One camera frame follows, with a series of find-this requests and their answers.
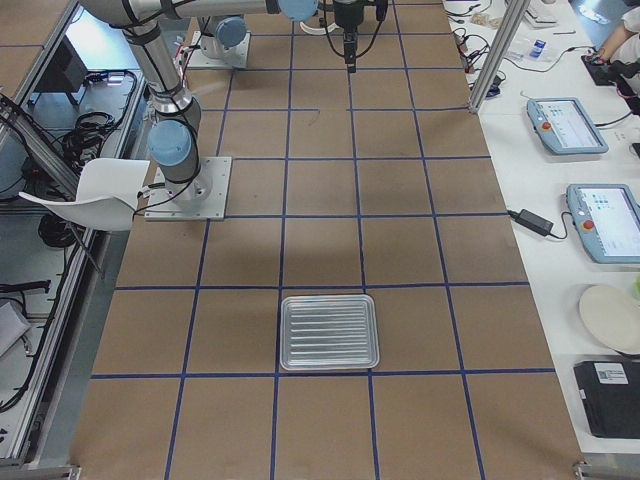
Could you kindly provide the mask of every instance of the ridged metal tray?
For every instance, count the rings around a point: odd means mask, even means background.
[[[380,360],[368,295],[286,298],[280,328],[280,364],[286,370],[372,368]]]

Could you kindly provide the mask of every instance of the power adapter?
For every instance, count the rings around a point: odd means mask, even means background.
[[[507,210],[509,216],[515,220],[516,223],[519,223],[525,228],[528,228],[532,232],[537,233],[538,235],[542,235],[546,237],[551,233],[551,229],[553,228],[553,222],[542,218],[535,213],[530,212],[529,210],[522,209],[520,213],[514,212],[513,210]]]

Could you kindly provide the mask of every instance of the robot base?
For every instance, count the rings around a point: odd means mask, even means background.
[[[149,221],[183,221],[183,220],[224,220],[231,178],[231,157],[202,157],[200,159],[201,175],[211,180],[211,192],[202,201],[194,201],[187,205],[179,205],[174,201],[163,203],[145,210],[144,217]],[[154,182],[164,182],[160,169],[156,171]],[[151,191],[149,205],[167,199],[165,189]]]
[[[200,39],[200,32],[193,32],[191,45],[196,45]],[[189,67],[191,69],[209,69],[209,70],[231,70],[237,68],[244,70],[247,68],[247,58],[249,56],[249,40],[251,32],[247,32],[244,40],[233,48],[227,50],[222,58],[205,57],[201,50],[194,50],[189,59]]]

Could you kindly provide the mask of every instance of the black box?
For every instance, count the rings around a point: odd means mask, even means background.
[[[573,371],[591,433],[640,439],[640,363],[582,362]]]

